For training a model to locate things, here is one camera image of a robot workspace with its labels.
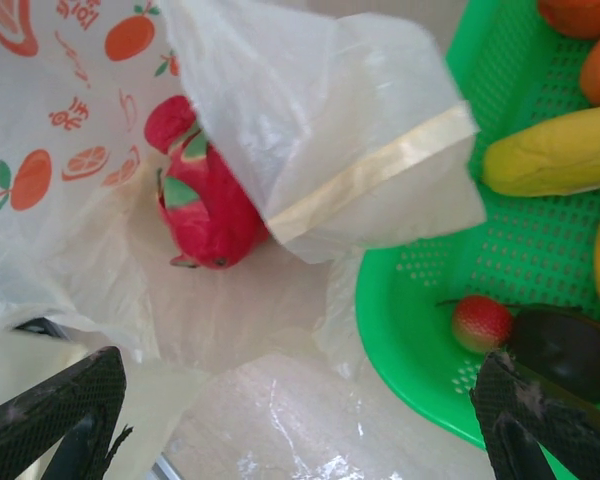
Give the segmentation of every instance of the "white plastic bag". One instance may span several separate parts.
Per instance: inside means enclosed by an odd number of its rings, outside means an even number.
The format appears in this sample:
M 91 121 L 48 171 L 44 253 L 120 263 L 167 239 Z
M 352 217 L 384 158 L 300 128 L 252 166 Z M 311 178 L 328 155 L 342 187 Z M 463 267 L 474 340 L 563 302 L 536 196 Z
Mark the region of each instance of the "white plastic bag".
M 465 170 L 476 126 L 426 30 L 254 0 L 163 3 L 207 134 L 300 258 L 484 220 Z

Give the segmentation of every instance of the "green basket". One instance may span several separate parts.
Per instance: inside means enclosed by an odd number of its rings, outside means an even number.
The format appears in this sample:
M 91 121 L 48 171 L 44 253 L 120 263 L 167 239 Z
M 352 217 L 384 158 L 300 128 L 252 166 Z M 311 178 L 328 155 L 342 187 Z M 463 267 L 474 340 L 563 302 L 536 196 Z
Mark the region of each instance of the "green basket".
M 578 75 L 591 46 L 553 32 L 533 0 L 469 4 L 448 63 L 481 128 L 469 164 L 475 179 L 494 141 L 588 108 Z M 389 387 L 420 414 L 484 448 L 467 395 L 482 358 L 458 346 L 451 311 L 435 304 L 482 293 L 506 303 L 579 305 L 600 321 L 592 270 L 600 190 L 523 199 L 478 188 L 485 224 L 367 253 L 356 310 L 364 347 Z M 556 473 L 574 478 L 561 466 Z

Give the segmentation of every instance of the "green plastic basket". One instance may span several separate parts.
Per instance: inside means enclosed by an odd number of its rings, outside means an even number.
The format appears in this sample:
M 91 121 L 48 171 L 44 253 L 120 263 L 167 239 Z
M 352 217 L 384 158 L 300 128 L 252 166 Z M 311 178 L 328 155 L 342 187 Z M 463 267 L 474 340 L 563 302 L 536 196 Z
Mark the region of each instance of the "green plastic basket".
M 589 106 L 578 75 L 591 46 L 553 32 L 534 0 L 469 4 L 448 63 L 481 128 L 470 162 L 474 178 L 495 140 Z M 389 387 L 420 414 L 484 448 L 467 395 L 482 358 L 458 346 L 451 310 L 435 304 L 482 293 L 506 303 L 579 305 L 600 321 L 592 271 L 600 190 L 522 199 L 478 188 L 485 224 L 367 253 L 356 310 L 364 347 Z M 560 467 L 556 473 L 574 478 Z

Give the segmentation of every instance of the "strawberry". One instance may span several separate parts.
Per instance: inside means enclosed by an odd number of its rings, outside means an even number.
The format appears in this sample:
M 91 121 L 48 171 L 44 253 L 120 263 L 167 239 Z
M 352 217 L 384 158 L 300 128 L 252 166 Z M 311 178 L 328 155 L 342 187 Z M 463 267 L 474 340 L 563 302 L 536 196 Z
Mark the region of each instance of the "strawberry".
M 451 318 L 456 340 L 466 349 L 486 353 L 502 346 L 513 325 L 504 305 L 483 295 L 469 295 L 456 305 Z

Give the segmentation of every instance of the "red strawberry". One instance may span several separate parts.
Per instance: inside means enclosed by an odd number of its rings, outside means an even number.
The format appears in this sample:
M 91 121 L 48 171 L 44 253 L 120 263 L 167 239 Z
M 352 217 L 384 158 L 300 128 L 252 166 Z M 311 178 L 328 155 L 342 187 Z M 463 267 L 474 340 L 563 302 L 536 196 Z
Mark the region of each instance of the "red strawberry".
M 486 353 L 507 341 L 513 315 L 489 297 L 469 295 L 456 305 L 451 321 L 453 334 L 462 346 Z

